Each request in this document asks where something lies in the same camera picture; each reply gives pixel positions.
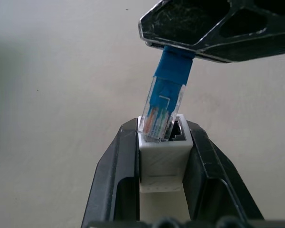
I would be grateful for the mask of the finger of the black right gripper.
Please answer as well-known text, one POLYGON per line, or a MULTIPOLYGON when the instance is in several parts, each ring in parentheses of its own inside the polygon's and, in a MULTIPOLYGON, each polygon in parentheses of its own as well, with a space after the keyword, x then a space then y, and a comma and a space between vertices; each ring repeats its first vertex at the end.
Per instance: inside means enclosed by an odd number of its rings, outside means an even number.
POLYGON ((220 63, 283 55, 285 0, 160 0, 138 28, 151 47, 220 63))

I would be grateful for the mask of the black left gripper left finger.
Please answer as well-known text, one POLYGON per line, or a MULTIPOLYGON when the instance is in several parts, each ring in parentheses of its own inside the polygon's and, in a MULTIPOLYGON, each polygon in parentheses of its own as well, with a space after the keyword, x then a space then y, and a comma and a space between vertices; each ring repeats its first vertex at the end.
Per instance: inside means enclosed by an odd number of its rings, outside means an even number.
POLYGON ((136 118, 119 128, 100 158, 81 228, 91 222, 139 221, 139 146, 136 118))

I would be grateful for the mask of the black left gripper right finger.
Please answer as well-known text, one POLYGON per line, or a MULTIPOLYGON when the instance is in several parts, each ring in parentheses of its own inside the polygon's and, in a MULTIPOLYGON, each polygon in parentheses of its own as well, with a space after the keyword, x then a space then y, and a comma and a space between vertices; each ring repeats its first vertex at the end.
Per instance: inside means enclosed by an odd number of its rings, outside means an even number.
POLYGON ((232 161, 198 124, 188 122, 188 126, 193 147, 182 184, 190 219, 211 223, 225 216, 263 220, 232 161))

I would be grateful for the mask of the white network coupler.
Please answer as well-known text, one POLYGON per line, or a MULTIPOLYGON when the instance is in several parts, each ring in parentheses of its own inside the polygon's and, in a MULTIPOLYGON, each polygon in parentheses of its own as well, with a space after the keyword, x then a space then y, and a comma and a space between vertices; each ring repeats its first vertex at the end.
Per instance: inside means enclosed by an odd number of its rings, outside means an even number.
POLYGON ((179 191, 193 139, 185 116, 178 114, 173 137, 166 142, 146 142, 138 133, 140 192, 179 191))

